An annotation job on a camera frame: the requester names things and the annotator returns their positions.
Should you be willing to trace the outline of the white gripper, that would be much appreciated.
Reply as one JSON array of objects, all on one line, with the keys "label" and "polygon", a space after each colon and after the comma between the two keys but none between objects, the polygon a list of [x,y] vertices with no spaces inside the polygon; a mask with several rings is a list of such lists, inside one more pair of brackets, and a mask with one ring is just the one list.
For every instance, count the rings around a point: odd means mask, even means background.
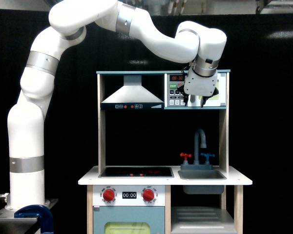
[{"label": "white gripper", "polygon": [[219,94],[216,83],[217,73],[211,77],[202,77],[197,75],[192,68],[189,69],[184,84],[184,105],[187,106],[189,95],[202,96],[200,105],[203,108],[209,98]]}]

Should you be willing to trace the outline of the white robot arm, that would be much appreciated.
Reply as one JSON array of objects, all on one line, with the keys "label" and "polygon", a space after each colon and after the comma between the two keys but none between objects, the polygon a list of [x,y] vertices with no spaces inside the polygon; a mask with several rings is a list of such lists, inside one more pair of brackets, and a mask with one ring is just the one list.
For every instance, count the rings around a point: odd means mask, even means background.
[{"label": "white robot arm", "polygon": [[7,116],[10,197],[13,210],[43,205],[44,122],[54,87],[72,87],[84,65],[61,63],[63,55],[83,42],[86,26],[99,27],[138,39],[156,56],[190,64],[184,85],[187,95],[208,98],[215,91],[226,34],[192,21],[179,24],[174,37],[162,34],[148,11],[117,0],[63,0],[48,15],[49,27],[34,39],[20,78],[20,94]]}]

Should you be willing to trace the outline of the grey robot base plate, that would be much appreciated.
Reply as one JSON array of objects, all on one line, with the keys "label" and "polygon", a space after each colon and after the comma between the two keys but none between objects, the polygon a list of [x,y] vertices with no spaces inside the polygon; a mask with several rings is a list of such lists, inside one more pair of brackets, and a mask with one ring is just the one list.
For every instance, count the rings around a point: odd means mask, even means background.
[{"label": "grey robot base plate", "polygon": [[29,205],[19,210],[6,206],[0,210],[0,229],[6,234],[53,234],[51,208],[57,202],[56,198],[47,199],[43,205]]}]

